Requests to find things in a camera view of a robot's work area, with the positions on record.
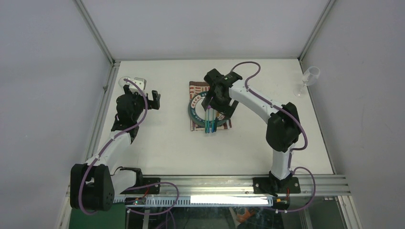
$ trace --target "white table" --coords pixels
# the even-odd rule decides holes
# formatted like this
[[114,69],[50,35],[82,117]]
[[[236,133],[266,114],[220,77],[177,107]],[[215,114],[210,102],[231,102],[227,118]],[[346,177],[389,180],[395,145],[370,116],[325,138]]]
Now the white table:
[[[108,139],[116,112],[116,99],[123,94],[118,80],[123,76],[147,80],[146,92],[161,94],[160,110],[149,110],[138,136],[121,157],[120,165],[140,167],[148,175],[256,175],[267,174],[272,165],[272,149],[266,142],[266,124],[239,104],[232,116],[233,128],[215,134],[190,131],[187,113],[189,81],[203,81],[216,68],[226,74],[243,60],[179,60],[121,62],[104,123],[100,149]],[[302,72],[296,59],[256,60],[262,66],[250,86],[268,97],[297,106],[309,145],[293,155],[292,167],[304,166],[313,174],[333,174],[309,96],[293,94]],[[257,67],[245,64],[235,72],[244,79]],[[300,135],[297,147],[304,144]]]

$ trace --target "white wall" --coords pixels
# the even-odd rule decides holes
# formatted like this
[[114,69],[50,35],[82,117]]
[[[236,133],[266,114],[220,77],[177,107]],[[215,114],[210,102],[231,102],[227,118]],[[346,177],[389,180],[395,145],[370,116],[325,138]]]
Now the white wall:
[[55,226],[108,69],[73,1],[0,2],[0,228]]
[[84,0],[116,59],[298,57],[328,0]]
[[316,111],[364,228],[405,227],[405,1],[339,0],[304,59]]

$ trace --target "green mat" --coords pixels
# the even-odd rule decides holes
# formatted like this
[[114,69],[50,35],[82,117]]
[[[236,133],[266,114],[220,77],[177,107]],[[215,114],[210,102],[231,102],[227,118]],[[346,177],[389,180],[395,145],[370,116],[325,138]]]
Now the green mat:
[[125,204],[113,204],[109,211],[85,215],[80,209],[72,209],[69,229],[125,229]]

